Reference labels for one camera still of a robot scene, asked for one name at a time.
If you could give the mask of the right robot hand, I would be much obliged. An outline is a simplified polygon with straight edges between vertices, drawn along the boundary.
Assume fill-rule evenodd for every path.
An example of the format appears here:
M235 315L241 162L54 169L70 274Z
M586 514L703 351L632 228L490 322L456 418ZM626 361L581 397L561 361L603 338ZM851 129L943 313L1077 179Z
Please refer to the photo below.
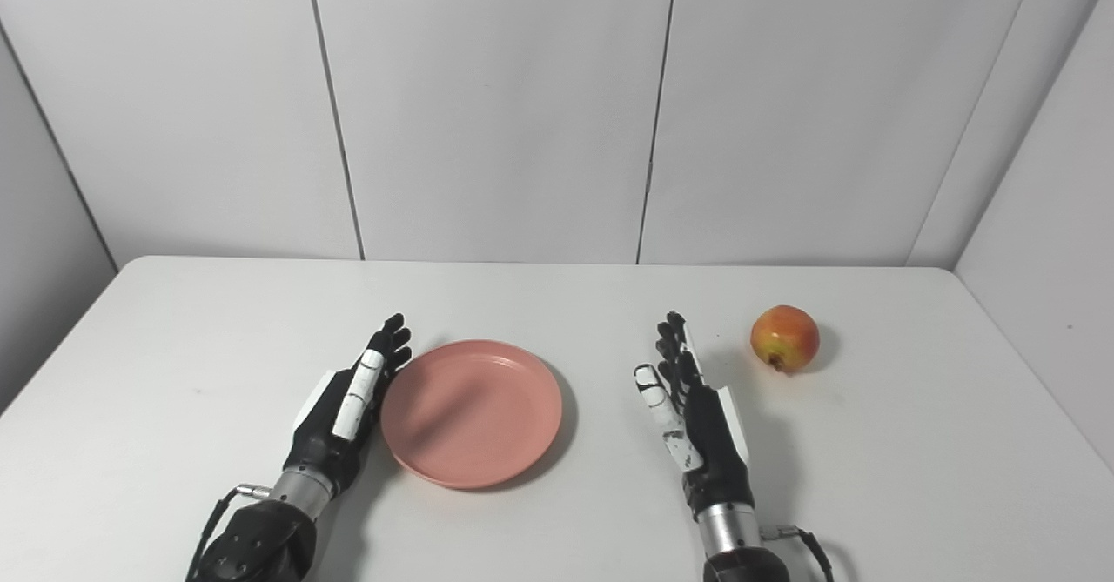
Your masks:
M729 424L727 392L709 386L701 371L688 321L672 310L657 332L659 363L637 365L633 376L661 440L680 466L688 508L695 516L716 505L755 508L745 439Z

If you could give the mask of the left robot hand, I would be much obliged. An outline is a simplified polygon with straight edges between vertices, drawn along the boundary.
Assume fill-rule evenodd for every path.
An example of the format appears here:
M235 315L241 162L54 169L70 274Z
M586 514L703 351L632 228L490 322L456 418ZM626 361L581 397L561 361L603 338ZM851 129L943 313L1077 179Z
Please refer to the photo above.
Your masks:
M353 365L323 376L299 413L283 471L309 471L338 498L355 482L385 394L413 357L405 316L395 313Z

